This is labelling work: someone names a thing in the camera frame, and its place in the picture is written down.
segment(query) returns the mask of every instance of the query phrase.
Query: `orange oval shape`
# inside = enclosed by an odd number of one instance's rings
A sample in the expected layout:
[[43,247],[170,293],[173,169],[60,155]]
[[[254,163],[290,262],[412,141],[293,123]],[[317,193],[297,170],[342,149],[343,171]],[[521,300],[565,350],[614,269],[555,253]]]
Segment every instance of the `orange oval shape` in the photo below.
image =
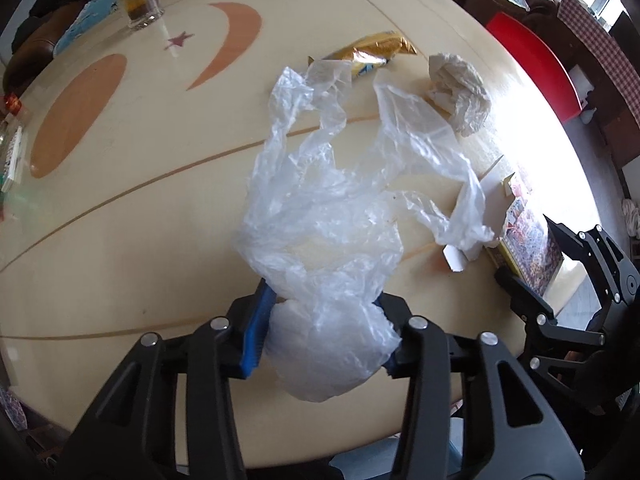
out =
[[55,170],[98,118],[124,76],[127,58],[111,54],[82,70],[55,100],[31,149],[31,174]]
[[258,11],[245,4],[233,2],[220,2],[209,4],[217,7],[226,14],[229,21],[229,32],[216,57],[202,71],[196,81],[191,83],[187,90],[191,90],[207,82],[212,77],[222,72],[252,45],[260,33],[262,18]]

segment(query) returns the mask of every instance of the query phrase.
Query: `white cloth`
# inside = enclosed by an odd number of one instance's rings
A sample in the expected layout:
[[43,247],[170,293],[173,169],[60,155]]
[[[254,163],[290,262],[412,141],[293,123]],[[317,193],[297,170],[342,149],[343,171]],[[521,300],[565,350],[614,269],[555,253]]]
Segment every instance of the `white cloth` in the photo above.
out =
[[626,233],[640,238],[640,212],[636,203],[628,198],[623,199],[622,214],[625,217]]
[[451,114],[449,124],[457,134],[476,133],[491,111],[491,99],[476,69],[456,54],[429,56],[433,83],[427,95]]

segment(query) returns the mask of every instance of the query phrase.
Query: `red chair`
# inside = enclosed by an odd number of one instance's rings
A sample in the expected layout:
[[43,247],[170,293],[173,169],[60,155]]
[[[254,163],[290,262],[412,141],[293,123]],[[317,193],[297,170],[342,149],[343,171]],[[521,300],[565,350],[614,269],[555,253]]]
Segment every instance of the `red chair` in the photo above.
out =
[[539,37],[503,12],[496,14],[486,28],[529,74],[561,123],[580,114],[574,84],[556,54]]

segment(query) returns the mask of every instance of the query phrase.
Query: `plastic bag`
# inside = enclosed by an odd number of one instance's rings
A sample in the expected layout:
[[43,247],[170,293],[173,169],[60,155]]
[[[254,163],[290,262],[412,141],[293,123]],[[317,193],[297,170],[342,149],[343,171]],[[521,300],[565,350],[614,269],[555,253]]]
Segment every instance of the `plastic bag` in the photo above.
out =
[[[335,167],[330,141],[346,126],[340,102],[350,71],[344,61],[316,61],[306,75],[283,71],[236,240],[286,299],[272,311],[266,354],[289,393],[316,402],[366,381],[400,342],[373,303],[402,257],[399,214],[430,227],[441,245],[492,238],[482,225],[484,195],[450,126],[423,99],[393,88],[384,70],[374,80],[377,139],[354,168]],[[319,111],[320,128],[287,155],[287,132],[304,110]],[[402,174],[433,171],[463,182],[451,218],[420,194],[386,190]]]

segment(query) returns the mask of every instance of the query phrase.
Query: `wooden table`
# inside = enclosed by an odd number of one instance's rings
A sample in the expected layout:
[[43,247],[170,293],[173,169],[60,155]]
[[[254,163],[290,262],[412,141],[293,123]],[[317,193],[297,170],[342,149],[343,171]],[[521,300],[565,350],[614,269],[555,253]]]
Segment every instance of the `wooden table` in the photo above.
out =
[[[142,333],[189,333],[254,290],[258,276],[234,251],[231,235],[268,134],[270,90],[285,66],[303,70],[307,56],[366,34],[395,29],[414,43],[419,55],[399,56],[389,70],[415,92],[428,83],[428,55],[453,52],[471,62],[495,109],[494,128],[460,140],[476,173],[504,155],[500,170],[507,176],[520,168],[553,220],[573,230],[598,222],[555,114],[513,58],[454,2],[162,1],[164,19],[135,33],[110,16],[23,96],[31,111],[28,162],[0,224],[0,344],[14,391],[50,420],[72,429]],[[376,133],[371,82],[368,75],[357,80],[346,104],[350,124],[335,143],[339,164]],[[290,142],[300,142],[315,120],[303,117]],[[435,177],[402,186],[448,211],[459,190]],[[413,224],[402,225],[401,235],[407,254],[433,240]],[[440,250],[418,251],[385,289],[448,332],[492,330],[517,352],[523,325],[493,272],[485,254],[454,274]],[[556,310],[584,276],[581,265],[564,263],[546,294]],[[406,382],[379,372],[344,396],[302,402],[277,385],[263,360],[250,380],[232,383],[244,460],[306,460],[395,433],[405,393]]]

